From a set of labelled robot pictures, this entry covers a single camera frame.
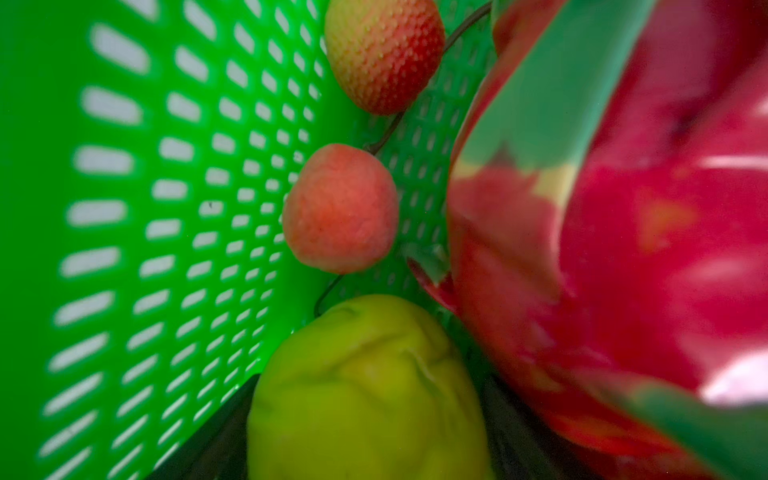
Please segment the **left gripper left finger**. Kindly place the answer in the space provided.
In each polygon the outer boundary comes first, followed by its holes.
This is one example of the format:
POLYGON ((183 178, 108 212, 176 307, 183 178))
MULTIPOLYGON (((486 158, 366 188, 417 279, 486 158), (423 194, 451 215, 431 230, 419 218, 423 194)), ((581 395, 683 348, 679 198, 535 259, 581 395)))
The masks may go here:
POLYGON ((247 419, 259 379, 250 378, 147 479, 247 479, 247 419))

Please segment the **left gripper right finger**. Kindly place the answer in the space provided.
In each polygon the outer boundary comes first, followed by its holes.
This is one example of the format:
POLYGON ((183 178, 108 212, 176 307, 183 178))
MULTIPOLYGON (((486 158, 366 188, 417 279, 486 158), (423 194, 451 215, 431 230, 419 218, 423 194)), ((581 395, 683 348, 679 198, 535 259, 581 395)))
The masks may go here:
POLYGON ((487 378, 480 398, 497 479, 597 477, 498 376, 487 378))

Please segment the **green pear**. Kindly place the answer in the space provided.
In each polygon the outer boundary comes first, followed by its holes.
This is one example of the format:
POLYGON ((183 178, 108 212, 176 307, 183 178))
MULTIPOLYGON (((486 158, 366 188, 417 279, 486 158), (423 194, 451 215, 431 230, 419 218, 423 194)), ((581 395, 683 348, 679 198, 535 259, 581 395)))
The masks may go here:
POLYGON ((252 479, 490 479, 478 393, 422 307, 367 295, 285 341, 255 387, 252 479))

